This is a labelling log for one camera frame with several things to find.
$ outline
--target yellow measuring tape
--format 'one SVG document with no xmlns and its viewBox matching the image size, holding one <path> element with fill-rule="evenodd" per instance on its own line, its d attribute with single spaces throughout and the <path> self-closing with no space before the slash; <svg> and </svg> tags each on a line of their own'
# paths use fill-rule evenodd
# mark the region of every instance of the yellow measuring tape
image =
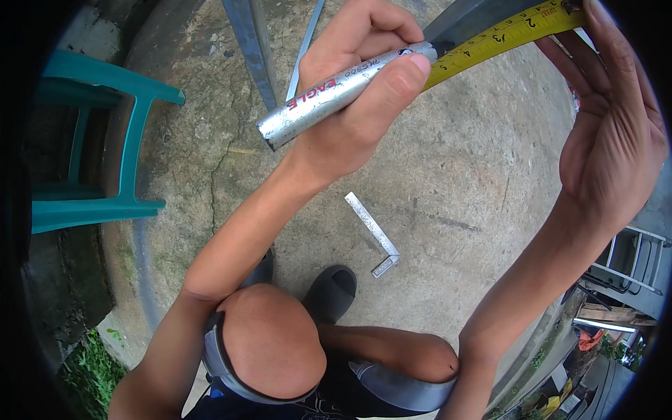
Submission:
<svg viewBox="0 0 672 420">
<path fill-rule="evenodd" d="M 439 58 L 431 66 L 423 91 L 502 52 L 585 23 L 583 11 L 568 13 L 560 0 L 545 1 L 499 22 Z"/>
</svg>

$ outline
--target black sandal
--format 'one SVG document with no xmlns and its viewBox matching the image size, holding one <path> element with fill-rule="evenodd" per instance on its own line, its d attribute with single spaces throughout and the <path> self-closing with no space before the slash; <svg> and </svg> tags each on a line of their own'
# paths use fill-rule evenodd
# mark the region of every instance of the black sandal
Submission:
<svg viewBox="0 0 672 420">
<path fill-rule="evenodd" d="M 334 325 L 355 300 L 357 276 L 344 265 L 334 265 L 317 276 L 303 298 L 316 324 Z"/>
</svg>

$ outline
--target ladder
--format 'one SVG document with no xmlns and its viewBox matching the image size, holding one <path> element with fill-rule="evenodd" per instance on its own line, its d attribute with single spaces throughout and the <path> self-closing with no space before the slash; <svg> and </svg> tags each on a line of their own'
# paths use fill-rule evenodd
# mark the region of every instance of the ladder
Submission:
<svg viewBox="0 0 672 420">
<path fill-rule="evenodd" d="M 615 276 L 618 276 L 619 278 L 622 278 L 623 280 L 628 280 L 629 282 L 638 284 L 642 286 L 643 288 L 646 288 L 650 290 L 651 292 L 654 292 L 655 294 L 662 296 L 663 293 L 656 288 L 655 282 L 656 279 L 658 278 L 658 271 L 660 270 L 661 266 L 661 259 L 663 256 L 663 248 L 667 247 L 672 247 L 672 240 L 662 237 L 660 235 L 656 235 L 655 233 L 648 232 L 647 230 L 643 230 L 640 228 L 636 228 L 635 226 L 626 226 L 625 229 L 623 229 L 621 232 L 624 232 L 626 230 L 631 230 L 636 233 L 636 244 L 635 244 L 635 254 L 634 254 L 634 261 L 632 262 L 632 268 L 630 269 L 629 273 L 622 273 L 620 271 L 615 270 L 613 267 L 611 267 L 613 258 L 614 258 L 614 249 L 616 248 L 616 238 L 618 235 L 614 236 L 609 245 L 609 253 L 607 255 L 607 261 L 605 265 L 598 264 L 597 262 L 593 263 L 592 266 L 603 269 L 604 271 L 614 274 Z M 644 276 L 646 276 L 646 270 L 642 275 L 642 280 L 637 280 L 634 278 L 635 270 L 637 268 L 637 263 L 639 262 L 640 256 L 642 255 L 641 250 L 642 250 L 642 243 L 643 242 L 649 242 L 651 244 L 651 247 L 654 245 L 656 246 L 656 254 L 653 259 L 653 270 L 651 272 L 651 275 L 648 278 L 648 281 L 644 281 Z"/>
</svg>

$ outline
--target silver marker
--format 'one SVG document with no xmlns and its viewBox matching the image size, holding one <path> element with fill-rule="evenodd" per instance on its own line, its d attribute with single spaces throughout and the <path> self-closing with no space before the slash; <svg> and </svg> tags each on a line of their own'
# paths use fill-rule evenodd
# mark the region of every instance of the silver marker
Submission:
<svg viewBox="0 0 672 420">
<path fill-rule="evenodd" d="M 271 149 L 276 151 L 306 129 L 353 103 L 390 61 L 417 52 L 433 64 L 452 46 L 449 44 L 422 41 L 352 66 L 283 103 L 257 121 L 257 129 Z"/>
</svg>

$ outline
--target foot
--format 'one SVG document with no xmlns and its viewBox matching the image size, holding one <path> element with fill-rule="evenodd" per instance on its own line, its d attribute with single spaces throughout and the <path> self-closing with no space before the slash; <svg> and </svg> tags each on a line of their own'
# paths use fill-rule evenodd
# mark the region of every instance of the foot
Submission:
<svg viewBox="0 0 672 420">
<path fill-rule="evenodd" d="M 334 265 L 322 271 L 303 298 L 316 324 L 334 325 L 355 300 L 357 276 L 344 265 Z"/>
<path fill-rule="evenodd" d="M 252 272 L 245 278 L 245 281 L 241 284 L 240 289 L 246 288 L 247 286 L 252 286 L 253 284 L 258 283 L 268 283 L 273 282 L 273 252 L 271 249 L 268 249 L 266 255 L 263 256 L 259 265 L 252 270 Z"/>
</svg>

